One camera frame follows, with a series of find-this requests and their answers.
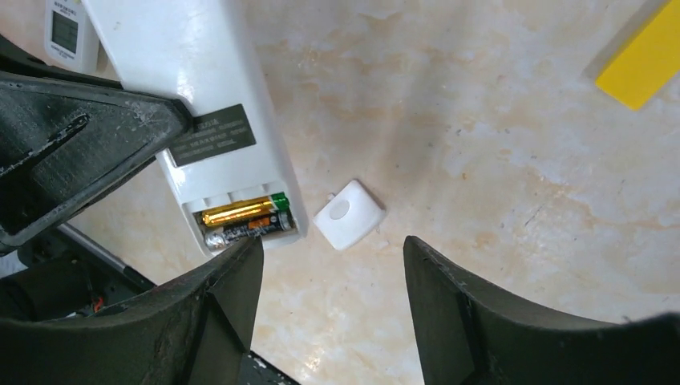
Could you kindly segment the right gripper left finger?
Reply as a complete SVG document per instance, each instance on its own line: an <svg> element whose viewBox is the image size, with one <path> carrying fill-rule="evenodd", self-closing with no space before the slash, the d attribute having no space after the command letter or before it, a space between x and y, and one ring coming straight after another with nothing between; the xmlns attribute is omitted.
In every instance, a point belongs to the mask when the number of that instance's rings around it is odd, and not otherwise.
<svg viewBox="0 0 680 385"><path fill-rule="evenodd" d="M3 319L4 384L235 384L253 339L263 244L243 239L203 265L97 314Z"/></svg>

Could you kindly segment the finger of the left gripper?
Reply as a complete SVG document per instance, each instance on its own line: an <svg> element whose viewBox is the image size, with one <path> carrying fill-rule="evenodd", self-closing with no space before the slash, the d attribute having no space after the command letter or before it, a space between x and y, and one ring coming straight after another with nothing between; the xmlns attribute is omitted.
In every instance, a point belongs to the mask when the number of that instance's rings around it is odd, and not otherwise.
<svg viewBox="0 0 680 385"><path fill-rule="evenodd" d="M192 130L177 99L52 67L1 41L1 252L101 200Z"/></svg>

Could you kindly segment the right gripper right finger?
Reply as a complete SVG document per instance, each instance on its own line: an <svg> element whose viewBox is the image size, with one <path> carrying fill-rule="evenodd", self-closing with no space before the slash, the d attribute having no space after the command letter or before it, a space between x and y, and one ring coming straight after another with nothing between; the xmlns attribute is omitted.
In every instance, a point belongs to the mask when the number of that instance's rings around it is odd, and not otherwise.
<svg viewBox="0 0 680 385"><path fill-rule="evenodd" d="M615 324L531 302L409 236L403 262L427 384L676 384L679 316Z"/></svg>

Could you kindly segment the dark small battery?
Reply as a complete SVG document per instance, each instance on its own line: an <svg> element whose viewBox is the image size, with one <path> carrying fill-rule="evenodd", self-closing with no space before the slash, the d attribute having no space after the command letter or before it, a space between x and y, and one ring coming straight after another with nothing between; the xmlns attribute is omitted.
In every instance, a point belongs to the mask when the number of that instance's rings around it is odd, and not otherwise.
<svg viewBox="0 0 680 385"><path fill-rule="evenodd" d="M246 237L261 237L270 233L286 232L295 227L289 210L277 211L251 219L219 226L204 235L204 243L212 250L225 249Z"/></svg>

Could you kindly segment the gold battery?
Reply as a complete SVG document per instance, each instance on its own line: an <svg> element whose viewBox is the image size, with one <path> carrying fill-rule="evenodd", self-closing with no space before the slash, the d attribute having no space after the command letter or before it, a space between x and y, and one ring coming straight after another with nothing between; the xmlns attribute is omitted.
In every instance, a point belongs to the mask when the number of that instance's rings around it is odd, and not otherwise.
<svg viewBox="0 0 680 385"><path fill-rule="evenodd" d="M204 225L217 227L277 211L286 211L288 208L289 199L283 192L279 192L265 197L237 201L230 205L207 209L202 212L200 218Z"/></svg>

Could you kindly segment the white remote control back up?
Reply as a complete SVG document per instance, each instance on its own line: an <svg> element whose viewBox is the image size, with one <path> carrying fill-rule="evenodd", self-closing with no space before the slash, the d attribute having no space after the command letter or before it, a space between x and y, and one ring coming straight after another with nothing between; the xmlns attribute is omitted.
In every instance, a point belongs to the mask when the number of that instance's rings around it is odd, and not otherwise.
<svg viewBox="0 0 680 385"><path fill-rule="evenodd" d="M239 1L87 1L87 14L123 88L178 99L192 130L156 159L204 253L209 209L284 195L291 229L271 249L302 239L309 221Z"/></svg>

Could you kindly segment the white battery cover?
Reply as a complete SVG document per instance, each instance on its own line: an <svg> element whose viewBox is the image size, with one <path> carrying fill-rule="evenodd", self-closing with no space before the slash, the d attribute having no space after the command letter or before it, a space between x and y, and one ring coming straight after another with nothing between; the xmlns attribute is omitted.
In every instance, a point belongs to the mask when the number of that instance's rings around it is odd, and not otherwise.
<svg viewBox="0 0 680 385"><path fill-rule="evenodd" d="M314 224L331 246L341 251L378 227L386 214L368 190L352 180L314 216Z"/></svg>

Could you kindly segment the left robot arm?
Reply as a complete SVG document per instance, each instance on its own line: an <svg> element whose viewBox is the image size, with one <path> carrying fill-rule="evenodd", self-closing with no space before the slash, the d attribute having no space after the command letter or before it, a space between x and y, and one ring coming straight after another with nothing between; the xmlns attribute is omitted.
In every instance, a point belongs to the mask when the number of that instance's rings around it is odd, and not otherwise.
<svg viewBox="0 0 680 385"><path fill-rule="evenodd" d="M43 321L92 315L152 282L70 219L189 132L176 99L52 67L1 41L1 315Z"/></svg>

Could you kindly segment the white remote with buttons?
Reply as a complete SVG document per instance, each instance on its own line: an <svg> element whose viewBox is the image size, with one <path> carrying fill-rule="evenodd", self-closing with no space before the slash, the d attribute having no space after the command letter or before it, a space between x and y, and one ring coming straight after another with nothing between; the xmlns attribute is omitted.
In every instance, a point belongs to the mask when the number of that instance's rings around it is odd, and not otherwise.
<svg viewBox="0 0 680 385"><path fill-rule="evenodd" d="M48 56L70 71L94 74L100 42L83 2L46 0L45 6L44 47Z"/></svg>

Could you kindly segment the yellow block centre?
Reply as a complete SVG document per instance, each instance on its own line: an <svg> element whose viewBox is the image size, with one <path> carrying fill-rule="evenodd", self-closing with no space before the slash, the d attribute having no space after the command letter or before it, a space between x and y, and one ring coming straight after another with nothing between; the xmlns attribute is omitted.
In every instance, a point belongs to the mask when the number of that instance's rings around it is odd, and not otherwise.
<svg viewBox="0 0 680 385"><path fill-rule="evenodd" d="M597 52L584 76L631 111L679 73L679 2L644 1Z"/></svg>

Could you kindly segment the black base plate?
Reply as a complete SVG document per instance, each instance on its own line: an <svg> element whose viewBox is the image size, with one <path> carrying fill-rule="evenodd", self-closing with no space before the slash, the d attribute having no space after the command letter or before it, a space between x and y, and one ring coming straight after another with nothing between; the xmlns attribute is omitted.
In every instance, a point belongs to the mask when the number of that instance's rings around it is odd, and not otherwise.
<svg viewBox="0 0 680 385"><path fill-rule="evenodd" d="M237 385L299 385L299 382L251 351L241 360Z"/></svg>

